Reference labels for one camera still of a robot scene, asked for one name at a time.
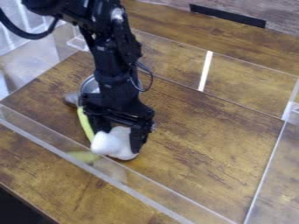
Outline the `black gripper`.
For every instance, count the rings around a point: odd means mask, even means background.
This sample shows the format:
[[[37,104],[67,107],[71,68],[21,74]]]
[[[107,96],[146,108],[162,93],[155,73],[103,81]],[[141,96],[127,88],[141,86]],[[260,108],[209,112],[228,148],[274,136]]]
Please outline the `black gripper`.
[[[138,154],[153,132],[155,111],[141,100],[143,92],[137,71],[106,76],[95,71],[101,94],[98,98],[79,101],[89,117],[94,135],[109,134],[113,124],[131,127],[131,151]]]

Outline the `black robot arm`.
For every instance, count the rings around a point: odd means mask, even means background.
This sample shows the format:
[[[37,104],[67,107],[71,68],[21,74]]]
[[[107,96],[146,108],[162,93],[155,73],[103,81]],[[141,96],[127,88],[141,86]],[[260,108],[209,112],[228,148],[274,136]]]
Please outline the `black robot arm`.
[[[26,8],[79,27],[94,56],[97,93],[82,93],[79,103],[97,131],[111,131],[113,124],[131,128],[131,151],[138,153],[153,132],[155,111],[139,93],[138,60],[142,44],[131,32],[121,0],[22,0]]]

